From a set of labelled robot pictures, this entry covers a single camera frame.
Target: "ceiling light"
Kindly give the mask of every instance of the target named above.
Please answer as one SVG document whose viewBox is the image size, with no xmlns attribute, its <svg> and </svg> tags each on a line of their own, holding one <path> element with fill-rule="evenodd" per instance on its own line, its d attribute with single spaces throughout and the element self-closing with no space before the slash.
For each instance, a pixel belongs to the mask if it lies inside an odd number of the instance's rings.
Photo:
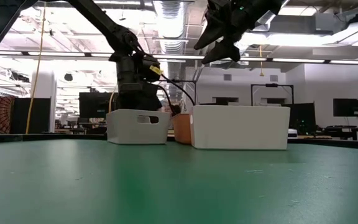
<svg viewBox="0 0 358 224">
<path fill-rule="evenodd" d="M 189 42 L 188 39 L 181 39 L 181 38 L 169 38 L 169 37 L 153 37 L 152 40 L 158 41 L 175 41 L 175 42 Z"/>
<path fill-rule="evenodd" d="M 312 16 L 320 10 L 321 7 L 310 7 L 310 6 L 284 6 L 281 8 L 278 15 L 280 16 Z"/>
<path fill-rule="evenodd" d="M 22 54 L 22 52 L 0 50 L 0 55 L 21 55 L 21 54 Z"/>
<path fill-rule="evenodd" d="M 296 59 L 296 58 L 273 58 L 274 62 L 295 62 L 295 63 L 323 63 L 321 59 Z"/>
<path fill-rule="evenodd" d="M 177 60 L 177 59 L 160 59 L 158 62 L 176 62 L 176 63 L 185 63 L 186 60 Z"/>
<path fill-rule="evenodd" d="M 29 52 L 29 55 L 40 55 L 39 52 Z M 76 52 L 42 52 L 42 56 L 66 56 L 66 57 L 81 57 L 84 56 L 84 53 Z"/>
<path fill-rule="evenodd" d="M 92 53 L 92 57 L 110 57 L 112 53 Z"/>
<path fill-rule="evenodd" d="M 122 1 L 100 1 L 95 0 L 93 1 L 96 4 L 122 4 Z M 125 4 L 131 4 L 131 5 L 140 5 L 140 1 L 125 1 Z"/>
<path fill-rule="evenodd" d="M 358 60 L 331 60 L 329 63 L 338 65 L 358 65 Z"/>
<path fill-rule="evenodd" d="M 202 60 L 204 56 L 202 55 L 153 55 L 156 59 L 192 59 L 192 60 Z"/>
<path fill-rule="evenodd" d="M 258 58 L 258 57 L 241 57 L 241 62 L 265 62 L 267 58 Z"/>
</svg>

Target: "desk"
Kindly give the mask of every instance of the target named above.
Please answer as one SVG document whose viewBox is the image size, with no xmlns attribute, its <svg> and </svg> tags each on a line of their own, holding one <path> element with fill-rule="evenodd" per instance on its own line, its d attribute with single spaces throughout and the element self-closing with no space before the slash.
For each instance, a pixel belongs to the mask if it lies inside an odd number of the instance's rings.
<svg viewBox="0 0 358 224">
<path fill-rule="evenodd" d="M 358 149 L 0 143 L 0 223 L 358 223 Z"/>
<path fill-rule="evenodd" d="M 62 129 L 55 129 L 55 133 L 61 134 L 86 134 L 85 128 L 62 128 Z"/>
<path fill-rule="evenodd" d="M 331 137 L 337 137 L 341 139 L 352 138 L 354 141 L 357 141 L 358 128 L 331 127 L 331 128 L 325 128 L 323 133 Z"/>
</svg>

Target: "computer monitor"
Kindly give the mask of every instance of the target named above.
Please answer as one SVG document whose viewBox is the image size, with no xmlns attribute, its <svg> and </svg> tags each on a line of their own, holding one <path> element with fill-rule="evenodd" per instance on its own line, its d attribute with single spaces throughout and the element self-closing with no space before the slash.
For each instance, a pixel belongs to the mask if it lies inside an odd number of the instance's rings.
<svg viewBox="0 0 358 224">
<path fill-rule="evenodd" d="M 334 99 L 335 117 L 358 117 L 358 99 Z"/>
<path fill-rule="evenodd" d="M 294 103 L 282 105 L 291 108 L 290 127 L 300 135 L 309 135 L 316 131 L 314 103 Z"/>
<path fill-rule="evenodd" d="M 15 98 L 11 113 L 11 134 L 25 134 L 31 98 Z M 29 134 L 49 132 L 50 98 L 34 98 Z"/>
<path fill-rule="evenodd" d="M 80 93 L 80 118 L 106 118 L 112 93 Z"/>
</svg>

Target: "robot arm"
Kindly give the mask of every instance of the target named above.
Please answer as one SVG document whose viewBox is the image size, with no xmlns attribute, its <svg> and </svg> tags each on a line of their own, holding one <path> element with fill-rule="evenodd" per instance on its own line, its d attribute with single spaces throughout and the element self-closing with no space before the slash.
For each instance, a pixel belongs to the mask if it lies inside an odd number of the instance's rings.
<svg viewBox="0 0 358 224">
<path fill-rule="evenodd" d="M 37 0 L 0 0 L 0 43 L 21 11 L 36 2 Z M 159 63 L 153 56 L 143 51 L 136 35 L 128 28 L 112 21 L 92 0 L 68 0 L 68 2 L 106 37 L 114 50 L 109 60 L 116 62 L 117 66 L 119 107 L 139 110 L 159 109 L 161 104 L 157 98 L 158 86 L 149 83 L 160 79 L 155 69 L 159 68 Z"/>
<path fill-rule="evenodd" d="M 202 63 L 210 63 L 223 58 L 240 60 L 239 49 L 234 43 L 239 41 L 243 33 L 255 28 L 255 23 L 267 12 L 277 15 L 288 0 L 208 0 L 205 18 L 208 25 L 201 35 L 196 50 L 211 44 L 220 37 L 203 59 Z"/>
</svg>

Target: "white box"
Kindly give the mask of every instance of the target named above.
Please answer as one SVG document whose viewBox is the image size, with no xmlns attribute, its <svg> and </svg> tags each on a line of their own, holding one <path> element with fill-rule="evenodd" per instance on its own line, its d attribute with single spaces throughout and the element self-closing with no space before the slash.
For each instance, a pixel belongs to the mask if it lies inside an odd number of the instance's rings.
<svg viewBox="0 0 358 224">
<path fill-rule="evenodd" d="M 152 124 L 150 117 L 157 117 Z M 119 109 L 107 114 L 107 141 L 116 144 L 165 144 L 170 114 Z"/>
<path fill-rule="evenodd" d="M 290 108 L 194 106 L 191 144 L 198 149 L 286 150 Z"/>
</svg>

